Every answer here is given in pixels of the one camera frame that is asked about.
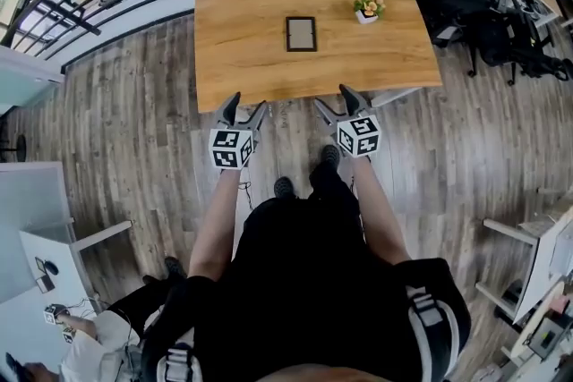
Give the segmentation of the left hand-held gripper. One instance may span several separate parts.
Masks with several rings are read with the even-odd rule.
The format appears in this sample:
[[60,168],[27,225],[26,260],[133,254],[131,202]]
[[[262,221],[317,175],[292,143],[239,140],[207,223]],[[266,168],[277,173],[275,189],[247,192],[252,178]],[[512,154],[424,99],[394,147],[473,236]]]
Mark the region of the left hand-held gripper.
[[260,102],[245,127],[229,127],[235,124],[236,109],[241,93],[227,98],[217,111],[217,124],[210,130],[210,160],[217,169],[242,170],[253,155],[260,138],[260,128],[268,111],[268,103]]

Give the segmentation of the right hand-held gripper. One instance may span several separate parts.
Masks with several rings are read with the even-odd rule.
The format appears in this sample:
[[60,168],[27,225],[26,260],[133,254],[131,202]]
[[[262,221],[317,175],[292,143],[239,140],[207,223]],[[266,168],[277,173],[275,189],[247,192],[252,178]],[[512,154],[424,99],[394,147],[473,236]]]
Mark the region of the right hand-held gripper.
[[337,128],[337,143],[345,154],[353,158],[368,157],[380,148],[378,119],[375,115],[361,116],[372,109],[370,101],[362,94],[345,84],[340,84],[339,89],[346,103],[347,115],[355,118],[345,120],[344,114],[335,112],[319,98],[314,99],[315,108],[329,128]]

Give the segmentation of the black picture frame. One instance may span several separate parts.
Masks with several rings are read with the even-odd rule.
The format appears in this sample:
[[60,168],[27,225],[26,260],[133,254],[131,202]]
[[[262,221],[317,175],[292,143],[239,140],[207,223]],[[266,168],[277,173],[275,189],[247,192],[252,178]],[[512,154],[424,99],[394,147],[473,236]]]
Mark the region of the black picture frame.
[[316,52],[317,38],[314,17],[286,17],[287,52]]

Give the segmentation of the person's right forearm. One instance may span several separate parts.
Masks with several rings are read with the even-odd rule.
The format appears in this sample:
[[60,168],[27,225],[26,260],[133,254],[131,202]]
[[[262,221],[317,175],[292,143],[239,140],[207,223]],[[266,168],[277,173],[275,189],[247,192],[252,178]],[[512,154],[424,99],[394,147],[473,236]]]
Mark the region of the person's right forearm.
[[392,265],[410,260],[400,224],[367,157],[350,160],[365,240]]

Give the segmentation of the person's left forearm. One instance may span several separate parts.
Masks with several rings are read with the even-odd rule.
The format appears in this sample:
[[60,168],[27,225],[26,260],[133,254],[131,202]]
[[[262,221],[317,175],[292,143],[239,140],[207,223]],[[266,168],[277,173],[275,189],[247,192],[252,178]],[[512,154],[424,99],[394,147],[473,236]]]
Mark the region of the person's left forearm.
[[223,170],[192,248],[188,276],[218,281],[231,263],[241,172]]

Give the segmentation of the person's right black shoe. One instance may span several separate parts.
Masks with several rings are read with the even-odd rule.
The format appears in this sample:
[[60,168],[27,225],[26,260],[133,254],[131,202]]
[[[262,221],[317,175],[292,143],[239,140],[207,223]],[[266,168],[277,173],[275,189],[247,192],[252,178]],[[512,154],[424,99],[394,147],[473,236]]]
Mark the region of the person's right black shoe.
[[321,149],[320,160],[322,164],[326,164],[333,170],[337,171],[341,160],[341,155],[338,148],[331,144],[325,145]]

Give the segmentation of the person's black shoe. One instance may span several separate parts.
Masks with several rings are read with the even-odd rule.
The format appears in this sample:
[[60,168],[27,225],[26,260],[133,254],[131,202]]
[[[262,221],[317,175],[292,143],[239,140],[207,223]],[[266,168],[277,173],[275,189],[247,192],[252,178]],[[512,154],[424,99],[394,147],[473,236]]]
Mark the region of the person's black shoe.
[[275,181],[273,191],[277,199],[295,197],[294,185],[292,181],[286,176],[281,176]]
[[341,160],[341,155],[338,148],[331,144],[325,145],[321,149],[320,160],[322,164],[326,164],[333,170],[337,171]]

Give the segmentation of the white table leg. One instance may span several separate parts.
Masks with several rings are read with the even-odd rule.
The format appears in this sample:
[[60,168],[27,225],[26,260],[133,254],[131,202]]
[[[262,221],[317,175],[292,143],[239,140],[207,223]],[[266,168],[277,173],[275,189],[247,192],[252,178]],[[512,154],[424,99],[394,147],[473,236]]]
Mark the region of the white table leg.
[[405,89],[386,89],[378,93],[371,99],[372,107],[384,106],[397,99],[408,96],[420,88],[405,88]]

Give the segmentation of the person's left black shoe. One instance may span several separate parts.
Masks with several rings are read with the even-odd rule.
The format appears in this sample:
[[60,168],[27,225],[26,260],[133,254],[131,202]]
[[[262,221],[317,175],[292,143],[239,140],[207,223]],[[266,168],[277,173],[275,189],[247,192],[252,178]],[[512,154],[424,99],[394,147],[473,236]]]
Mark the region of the person's left black shoe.
[[292,181],[286,176],[281,176],[275,181],[273,191],[277,199],[295,197],[294,185]]

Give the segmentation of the potted flowers in white pot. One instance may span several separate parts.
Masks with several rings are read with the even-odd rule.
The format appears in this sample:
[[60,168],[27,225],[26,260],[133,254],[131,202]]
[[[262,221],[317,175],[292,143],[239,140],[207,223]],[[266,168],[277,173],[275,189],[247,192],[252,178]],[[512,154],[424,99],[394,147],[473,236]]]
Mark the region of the potted flowers in white pot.
[[355,0],[355,16],[360,24],[370,24],[380,19],[386,5],[384,0]]

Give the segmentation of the black office chair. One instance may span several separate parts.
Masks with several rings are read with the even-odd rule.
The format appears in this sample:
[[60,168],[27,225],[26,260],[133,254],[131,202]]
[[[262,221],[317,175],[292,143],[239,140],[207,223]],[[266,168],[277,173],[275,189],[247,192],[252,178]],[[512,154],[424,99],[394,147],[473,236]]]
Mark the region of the black office chair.
[[487,12],[507,13],[508,0],[418,0],[431,42],[438,47],[463,43],[469,49],[471,68],[477,74],[476,58],[481,57],[475,44],[477,22]]
[[545,54],[535,26],[523,13],[487,12],[476,26],[475,44],[483,61],[491,67],[510,64],[509,86],[516,83],[518,66],[522,75],[533,79],[550,75],[573,81],[573,62]]

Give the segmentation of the person's black clothing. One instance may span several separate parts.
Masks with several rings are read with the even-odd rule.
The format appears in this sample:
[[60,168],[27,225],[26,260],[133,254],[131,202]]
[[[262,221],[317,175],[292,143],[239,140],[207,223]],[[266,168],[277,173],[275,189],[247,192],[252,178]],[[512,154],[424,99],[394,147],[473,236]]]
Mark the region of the person's black clothing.
[[192,335],[201,382],[444,382],[471,318],[441,258],[392,265],[368,246],[353,185],[321,161],[312,193],[262,202],[218,281],[187,276],[142,352],[144,382]]

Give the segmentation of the white desk with bar legs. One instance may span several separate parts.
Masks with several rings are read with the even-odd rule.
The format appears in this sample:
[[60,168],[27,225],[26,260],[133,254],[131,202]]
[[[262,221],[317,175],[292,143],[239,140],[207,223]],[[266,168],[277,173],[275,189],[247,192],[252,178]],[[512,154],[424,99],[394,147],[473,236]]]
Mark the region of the white desk with bar legs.
[[516,300],[494,293],[486,284],[475,288],[517,324],[560,280],[573,273],[573,201],[560,203],[544,218],[517,227],[487,218],[483,225],[530,247],[525,279]]

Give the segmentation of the white partition panel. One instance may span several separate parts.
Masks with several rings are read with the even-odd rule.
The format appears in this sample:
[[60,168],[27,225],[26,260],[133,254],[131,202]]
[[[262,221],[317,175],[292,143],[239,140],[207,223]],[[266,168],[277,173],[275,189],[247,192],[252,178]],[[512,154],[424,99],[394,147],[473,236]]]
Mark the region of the white partition panel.
[[20,231],[70,216],[61,162],[0,163],[0,304],[36,285]]

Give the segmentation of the white desk with slanted leg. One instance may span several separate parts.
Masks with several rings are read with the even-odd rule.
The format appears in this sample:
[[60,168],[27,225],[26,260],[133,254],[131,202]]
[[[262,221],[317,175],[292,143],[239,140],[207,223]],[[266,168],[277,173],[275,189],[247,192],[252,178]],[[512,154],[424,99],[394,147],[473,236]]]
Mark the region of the white desk with slanted leg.
[[81,252],[133,227],[130,220],[78,239],[74,232],[74,219],[51,223],[45,227],[31,227],[20,231],[21,244],[32,273],[40,273],[38,264],[52,262],[58,273],[50,277],[54,288],[44,294],[48,304],[74,306],[89,317],[101,312],[104,302],[95,292],[89,279]]

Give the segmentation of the grey device with green screen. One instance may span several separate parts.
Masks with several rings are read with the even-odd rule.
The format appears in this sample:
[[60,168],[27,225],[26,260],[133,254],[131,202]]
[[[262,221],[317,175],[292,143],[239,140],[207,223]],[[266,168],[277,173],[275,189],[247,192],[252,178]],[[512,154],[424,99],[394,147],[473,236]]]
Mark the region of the grey device with green screen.
[[564,333],[565,327],[560,319],[545,317],[526,339],[526,347],[544,361],[556,348]]

